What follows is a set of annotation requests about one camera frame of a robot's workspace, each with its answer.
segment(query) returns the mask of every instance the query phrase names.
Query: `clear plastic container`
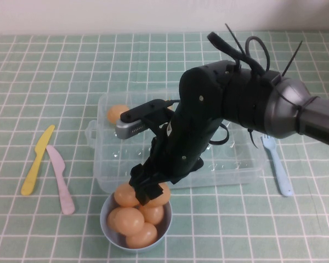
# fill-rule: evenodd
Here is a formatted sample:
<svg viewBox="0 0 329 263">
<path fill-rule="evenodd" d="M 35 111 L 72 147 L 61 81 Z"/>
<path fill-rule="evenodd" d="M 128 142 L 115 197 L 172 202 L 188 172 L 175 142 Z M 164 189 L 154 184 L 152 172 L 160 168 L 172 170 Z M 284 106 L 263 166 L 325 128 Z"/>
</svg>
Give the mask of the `clear plastic container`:
<svg viewBox="0 0 329 263">
<path fill-rule="evenodd" d="M 134 108 L 152 99 L 179 99 L 179 94 L 169 90 L 120 92 L 107 93 L 99 99 L 97 120 L 89 123 L 85 134 L 88 145 L 95 148 L 93 172 L 103 191 L 113 193 L 119 184 L 129 181 L 131 169 L 148 158 L 151 140 L 155 136 L 151 130 L 146 130 L 127 140 L 117 138 L 115 125 L 106 118 L 108 109 L 117 104 Z M 224 124 L 229 130 L 229 141 L 225 145 L 209 145 L 201 155 L 204 166 L 177 184 L 169 184 L 170 188 L 245 184 L 253 182 L 262 174 L 266 157 L 261 133 L 252 133 L 258 147 L 255 148 L 247 129 L 227 121 Z M 226 131 L 219 128 L 212 140 L 221 140 L 225 136 Z"/>
</svg>

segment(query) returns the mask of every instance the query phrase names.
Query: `table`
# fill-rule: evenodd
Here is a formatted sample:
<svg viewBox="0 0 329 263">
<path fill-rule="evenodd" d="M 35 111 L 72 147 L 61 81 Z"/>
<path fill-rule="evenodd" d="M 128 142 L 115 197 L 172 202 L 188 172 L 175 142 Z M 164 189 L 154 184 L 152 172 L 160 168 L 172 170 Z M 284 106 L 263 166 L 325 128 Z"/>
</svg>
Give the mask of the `table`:
<svg viewBox="0 0 329 263">
<path fill-rule="evenodd" d="M 329 98 L 329 31 L 237 32 L 265 42 L 271 68 L 312 94 Z M 220 35 L 232 42 L 226 32 Z M 302 136 L 279 141 L 295 195 L 282 197 L 270 160 L 249 185 L 175 190 L 172 227 L 156 249 L 126 254 L 110 245 L 99 213 L 107 195 L 93 179 L 93 150 L 84 130 L 105 92 L 142 92 L 178 85 L 194 66 L 225 59 L 207 33 L 96 36 L 0 36 L 0 262 L 321 262 L 329 263 L 329 147 Z M 265 65 L 258 44 L 251 54 Z M 50 140 L 66 163 L 76 205 L 60 212 L 52 165 L 45 154 L 29 197 L 20 186 L 34 146 L 51 124 Z"/>
</svg>

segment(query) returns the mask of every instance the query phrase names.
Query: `egg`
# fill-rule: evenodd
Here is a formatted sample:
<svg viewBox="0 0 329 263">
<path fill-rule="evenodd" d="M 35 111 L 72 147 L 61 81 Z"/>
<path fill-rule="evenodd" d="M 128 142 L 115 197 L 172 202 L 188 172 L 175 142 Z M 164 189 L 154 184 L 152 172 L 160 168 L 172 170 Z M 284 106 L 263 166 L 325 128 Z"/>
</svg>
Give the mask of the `egg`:
<svg viewBox="0 0 329 263">
<path fill-rule="evenodd" d="M 127 182 L 117 187 L 114 197 L 117 204 L 122 207 L 135 207 L 139 204 L 135 197 L 135 190 Z"/>
<path fill-rule="evenodd" d="M 119 233 L 132 236 L 144 226 L 143 214 L 133 207 L 121 208 L 115 216 L 115 227 Z"/>
<path fill-rule="evenodd" d="M 150 223 L 145 223 L 144 227 L 133 236 L 126 237 L 128 248 L 145 248 L 154 244 L 157 240 L 157 229 Z"/>
<path fill-rule="evenodd" d="M 145 204 L 146 207 L 159 207 L 168 203 L 171 197 L 171 191 L 165 182 L 160 183 L 160 186 L 163 189 L 163 194 L 153 200 L 150 200 L 147 204 Z"/>
<path fill-rule="evenodd" d="M 158 225 L 165 214 L 164 208 L 162 205 L 159 207 L 140 207 L 139 211 L 143 214 L 145 222 L 148 222 L 153 225 Z"/>
<path fill-rule="evenodd" d="M 107 119 L 110 123 L 116 124 L 117 120 L 121 117 L 121 114 L 129 111 L 126 105 L 115 105 L 112 106 L 107 112 Z"/>
<path fill-rule="evenodd" d="M 115 221 L 115 217 L 116 217 L 116 214 L 121 210 L 120 207 L 117 207 L 115 208 L 114 210 L 111 211 L 111 213 L 109 214 L 109 216 L 107 217 L 107 225 L 109 226 L 110 229 L 117 231 L 116 229 L 116 221 Z"/>
</svg>

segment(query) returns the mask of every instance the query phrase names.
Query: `pink plastic knife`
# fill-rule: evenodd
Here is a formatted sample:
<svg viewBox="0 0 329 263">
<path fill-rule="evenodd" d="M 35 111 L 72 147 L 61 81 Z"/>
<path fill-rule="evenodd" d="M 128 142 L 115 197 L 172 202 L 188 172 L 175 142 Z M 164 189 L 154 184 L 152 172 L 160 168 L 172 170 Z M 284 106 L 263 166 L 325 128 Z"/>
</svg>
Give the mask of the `pink plastic knife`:
<svg viewBox="0 0 329 263">
<path fill-rule="evenodd" d="M 75 211 L 75 205 L 73 204 L 72 197 L 68 191 L 63 177 L 63 171 L 66 167 L 65 162 L 62 159 L 60 153 L 53 146 L 46 146 L 46 150 L 48 151 L 48 154 L 54 167 L 57 186 L 59 188 L 62 213 L 64 213 L 65 215 L 71 215 Z"/>
</svg>

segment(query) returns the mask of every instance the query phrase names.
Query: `container handle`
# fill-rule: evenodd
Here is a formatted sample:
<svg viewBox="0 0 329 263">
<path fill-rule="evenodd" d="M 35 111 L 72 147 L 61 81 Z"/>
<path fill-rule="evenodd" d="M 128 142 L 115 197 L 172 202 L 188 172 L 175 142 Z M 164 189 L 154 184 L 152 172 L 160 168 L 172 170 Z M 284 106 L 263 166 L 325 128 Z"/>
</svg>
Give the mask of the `container handle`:
<svg viewBox="0 0 329 263">
<path fill-rule="evenodd" d="M 91 148 L 95 149 L 95 139 L 92 138 L 92 131 L 97 129 L 97 121 L 92 120 L 89 122 L 86 130 L 84 131 L 86 138 L 87 138 L 87 144 Z"/>
</svg>

